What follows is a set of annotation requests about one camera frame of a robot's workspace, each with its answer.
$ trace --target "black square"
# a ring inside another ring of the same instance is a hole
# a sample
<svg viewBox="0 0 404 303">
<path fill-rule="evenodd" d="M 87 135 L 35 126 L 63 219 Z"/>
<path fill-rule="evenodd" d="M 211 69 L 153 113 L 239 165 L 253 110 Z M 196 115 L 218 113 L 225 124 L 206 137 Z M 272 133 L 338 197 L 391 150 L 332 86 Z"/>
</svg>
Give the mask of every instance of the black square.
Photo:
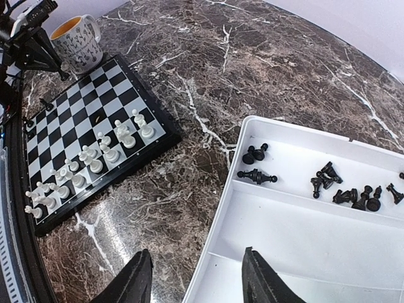
<svg viewBox="0 0 404 303">
<path fill-rule="evenodd" d="M 115 60 L 111 60 L 109 61 L 107 64 L 104 64 L 102 66 L 102 69 L 104 70 L 104 72 L 109 71 L 111 68 L 114 68 L 115 66 L 117 66 L 117 63 Z"/>
<path fill-rule="evenodd" d="M 101 76 L 99 76 L 97 79 L 95 79 L 93 81 L 94 84 L 94 88 L 99 87 L 102 83 L 108 81 L 108 78 L 105 74 L 102 74 Z"/>
<path fill-rule="evenodd" d="M 61 134 L 61 128 L 55 129 L 50 135 L 49 135 L 49 145 L 54 144 L 57 140 L 59 140 L 62 137 Z"/>
<path fill-rule="evenodd" d="M 44 120 L 45 117 L 46 117 L 46 111 L 43 110 L 42 112 L 40 112 L 40 113 L 36 116 L 36 118 L 35 118 L 36 123 L 38 124 L 40 121 Z"/>
<path fill-rule="evenodd" d="M 80 80 L 80 82 L 78 83 L 78 87 L 79 88 L 83 88 L 84 86 L 86 86 L 87 84 L 89 84 L 91 82 L 91 78 L 90 76 L 85 76 L 83 79 Z"/>
<path fill-rule="evenodd" d="M 49 124 L 56 118 L 57 118 L 57 109 L 54 109 L 52 112 L 49 113 L 48 116 L 46 116 L 46 123 Z"/>
<path fill-rule="evenodd" d="M 102 106 L 106 106 L 109 102 L 114 100 L 117 97 L 113 88 L 111 88 L 108 92 L 105 92 L 100 96 L 100 101 Z"/>
<path fill-rule="evenodd" d="M 119 100 L 125 106 L 126 104 L 131 103 L 137 97 L 139 97 L 139 95 L 136 93 L 136 90 L 134 90 L 134 88 L 130 88 L 126 92 L 120 94 Z"/>
<path fill-rule="evenodd" d="M 126 113 L 125 109 L 120 109 L 117 112 L 113 113 L 108 117 L 111 126 L 115 128 L 115 120 L 120 120 L 122 123 L 129 119 L 128 114 Z"/>
<path fill-rule="evenodd" d="M 39 155 L 39 165 L 41 167 L 45 166 L 46 163 L 52 160 L 51 149 L 48 148 L 46 151 Z"/>
<path fill-rule="evenodd" d="M 42 140 L 45 139 L 47 135 L 48 135 L 48 128 L 44 128 L 43 130 L 41 130 L 37 135 L 38 143 L 42 142 Z"/>
<path fill-rule="evenodd" d="M 56 106 L 61 105 L 63 102 L 65 102 L 68 99 L 68 94 L 63 93 L 59 98 L 56 99 Z"/>
<path fill-rule="evenodd" d="M 53 168 L 56 170 L 59 170 L 63 167 L 64 165 L 64 161 L 66 159 L 66 154 L 63 151 L 60 152 L 60 154 L 58 154 L 56 157 L 54 157 L 52 159 L 52 163 L 53 163 Z"/>
<path fill-rule="evenodd" d="M 68 147 L 74 141 L 77 140 L 76 130 L 73 128 L 67 134 L 62 137 L 64 147 Z"/>
<path fill-rule="evenodd" d="M 87 145 L 90 146 L 94 142 L 97 142 L 97 139 L 95 138 L 94 131 L 91 129 L 87 133 L 85 133 L 83 136 L 78 138 L 78 142 L 80 146 Z"/>
<path fill-rule="evenodd" d="M 34 147 L 32 151 L 28 153 L 28 164 L 30 165 L 38 158 L 38 147 Z"/>
<path fill-rule="evenodd" d="M 66 122 L 70 117 L 71 117 L 71 111 L 70 111 L 70 109 L 66 109 L 66 110 L 59 116 L 60 125 L 62 125 L 64 122 Z"/>
<path fill-rule="evenodd" d="M 98 98 L 98 94 L 95 90 L 93 90 L 92 92 L 88 93 L 88 95 L 85 95 L 83 97 L 84 105 L 90 104 L 97 98 Z"/>
<path fill-rule="evenodd" d="M 125 75 L 123 72 L 120 72 L 119 74 L 113 76 L 109 82 L 111 83 L 112 87 L 117 86 L 120 82 L 124 81 L 126 79 Z"/>
<path fill-rule="evenodd" d="M 69 104 L 70 106 L 72 106 L 73 104 L 75 104 L 77 101 L 79 101 L 81 99 L 81 92 L 78 91 L 76 92 L 73 96 L 71 96 L 69 98 Z"/>
<path fill-rule="evenodd" d="M 90 123 L 91 123 L 92 127 L 96 126 L 98 123 L 101 123 L 106 118 L 107 118 L 107 114 L 105 113 L 105 111 L 104 111 L 104 109 L 102 107 L 100 109 L 97 109 L 95 112 L 93 112 L 89 116 Z"/>
<path fill-rule="evenodd" d="M 81 109 L 78 113 L 73 115 L 74 125 L 79 125 L 81 122 L 87 119 L 87 117 L 88 115 L 86 109 Z"/>
</svg>

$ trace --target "black pawn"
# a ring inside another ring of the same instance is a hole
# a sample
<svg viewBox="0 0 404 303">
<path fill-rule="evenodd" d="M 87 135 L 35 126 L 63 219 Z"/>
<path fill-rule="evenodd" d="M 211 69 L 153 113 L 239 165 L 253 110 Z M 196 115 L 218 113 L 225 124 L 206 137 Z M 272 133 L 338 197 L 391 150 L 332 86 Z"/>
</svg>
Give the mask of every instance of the black pawn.
<svg viewBox="0 0 404 303">
<path fill-rule="evenodd" d="M 248 152 L 244 156 L 242 156 L 242 161 L 245 164 L 251 165 L 251 164 L 254 163 L 254 156 L 253 156 L 253 151 L 254 150 L 255 150 L 255 147 L 250 146 L 248 148 Z"/>
<path fill-rule="evenodd" d="M 255 160 L 262 161 L 265 159 L 265 152 L 268 149 L 268 144 L 264 143 L 261 145 L 261 148 L 258 150 L 254 150 L 252 155 L 254 156 Z"/>
<path fill-rule="evenodd" d="M 23 121 L 25 122 L 25 124 L 26 124 L 29 128 L 31 128 L 31 127 L 33 126 L 33 121 L 27 119 L 27 117 L 23 117 Z"/>
<path fill-rule="evenodd" d="M 394 197 L 394 203 L 398 204 L 400 203 L 400 201 L 404 198 L 404 194 L 399 193 L 398 191 L 396 191 L 394 189 L 394 185 L 393 183 L 390 183 L 389 186 L 386 188 L 389 192 L 392 193 L 393 197 Z"/>
<path fill-rule="evenodd" d="M 337 182 L 338 184 L 342 183 L 342 179 L 339 175 L 336 174 L 334 168 L 333 168 L 333 162 L 328 162 L 326 164 L 326 166 L 324 166 L 321 169 L 321 172 L 324 174 L 327 174 L 328 177 L 332 178 L 335 182 Z"/>
<path fill-rule="evenodd" d="M 48 112 L 50 112 L 50 111 L 53 109 L 53 104 L 46 102 L 45 99 L 39 98 L 39 102 L 40 102 L 42 105 L 45 106 L 45 109 L 46 109 Z"/>
<path fill-rule="evenodd" d="M 278 180 L 278 177 L 275 175 L 265 175 L 262 172 L 259 172 L 258 169 L 253 169 L 250 172 L 238 172 L 237 176 L 239 178 L 249 178 L 256 184 L 260 185 L 264 182 L 276 182 Z"/>
<path fill-rule="evenodd" d="M 378 186 L 374 190 L 373 198 L 367 200 L 366 207 L 370 211 L 378 211 L 380 209 L 381 203 L 379 201 L 381 195 L 381 186 Z"/>
<path fill-rule="evenodd" d="M 313 198 L 318 199 L 320 197 L 320 186 L 322 185 L 323 180 L 320 178 L 311 178 L 310 182 L 314 187 Z"/>
<path fill-rule="evenodd" d="M 365 190 L 362 194 L 360 194 L 360 199 L 357 202 L 354 202 L 351 206 L 356 210 L 366 210 L 365 202 L 369 199 L 369 194 L 373 191 L 369 185 L 365 186 Z"/>
</svg>

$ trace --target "marble surface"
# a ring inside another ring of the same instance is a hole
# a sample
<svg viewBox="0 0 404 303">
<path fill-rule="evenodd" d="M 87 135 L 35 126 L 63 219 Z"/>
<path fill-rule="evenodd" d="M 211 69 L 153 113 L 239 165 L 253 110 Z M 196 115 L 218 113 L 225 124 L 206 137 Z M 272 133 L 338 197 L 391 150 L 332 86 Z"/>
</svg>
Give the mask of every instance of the marble surface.
<svg viewBox="0 0 404 303">
<path fill-rule="evenodd" d="M 139 0 L 99 19 L 179 121 L 184 141 L 39 239 L 60 302 L 88 302 L 130 258 L 154 260 L 152 302 L 180 302 L 217 208 L 241 122 L 270 117 L 404 149 L 403 85 L 328 32 L 257 0 Z M 72 81 L 35 73 L 25 111 Z"/>
</svg>

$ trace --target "chessboard frame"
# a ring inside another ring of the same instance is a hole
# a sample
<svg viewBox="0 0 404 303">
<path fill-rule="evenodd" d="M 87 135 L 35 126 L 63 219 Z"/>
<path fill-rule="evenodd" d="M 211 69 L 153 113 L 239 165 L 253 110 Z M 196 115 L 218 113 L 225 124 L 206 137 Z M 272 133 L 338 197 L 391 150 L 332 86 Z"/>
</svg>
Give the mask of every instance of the chessboard frame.
<svg viewBox="0 0 404 303">
<path fill-rule="evenodd" d="M 158 120 L 159 123 L 162 125 L 165 134 L 158 140 L 144 147 L 144 149 L 142 149 L 142 153 L 137 154 L 137 157 L 130 157 L 126 159 L 123 163 L 119 164 L 117 167 L 106 173 L 102 178 L 99 178 L 94 183 L 87 186 L 84 191 L 80 192 L 69 201 L 64 203 L 56 211 L 48 214 L 48 216 L 43 220 L 38 221 L 37 219 L 34 219 L 35 235 L 37 237 L 45 236 L 67 218 L 71 217 L 74 213 L 85 207 L 88 204 L 90 198 L 97 194 L 99 191 L 105 189 L 107 186 L 113 183 L 117 183 L 123 180 L 128 175 L 135 173 L 137 170 L 141 169 L 146 164 L 150 163 L 152 160 L 156 159 L 161 154 L 165 153 L 176 144 L 181 142 L 181 136 L 178 132 L 177 124 L 175 123 L 174 118 L 165 109 L 160 108 L 160 102 L 158 101 L 157 97 L 154 96 L 152 92 L 148 92 L 148 90 L 145 88 L 146 85 L 144 86 L 142 84 L 143 81 L 141 80 L 139 75 L 136 72 L 130 70 L 128 63 L 120 54 L 117 54 L 104 61 L 96 68 L 103 66 L 104 64 L 108 64 L 112 60 L 116 60 L 118 65 L 124 71 L 124 74 L 128 77 L 128 80 L 132 83 L 136 92 L 145 101 L 147 107 L 152 111 L 156 120 Z M 59 95 L 55 96 L 53 100 L 57 100 L 82 78 L 67 87 L 67 89 L 63 90 L 63 92 L 61 92 Z M 34 119 L 43 111 L 45 111 L 45 109 L 40 110 L 31 119 Z M 23 145 L 25 165 L 27 168 L 27 184 L 29 187 L 27 190 L 32 191 L 30 176 L 28 174 L 28 153 L 26 140 L 23 140 Z M 29 201 L 30 206 L 33 206 L 30 199 L 27 198 L 27 201 Z"/>
</svg>

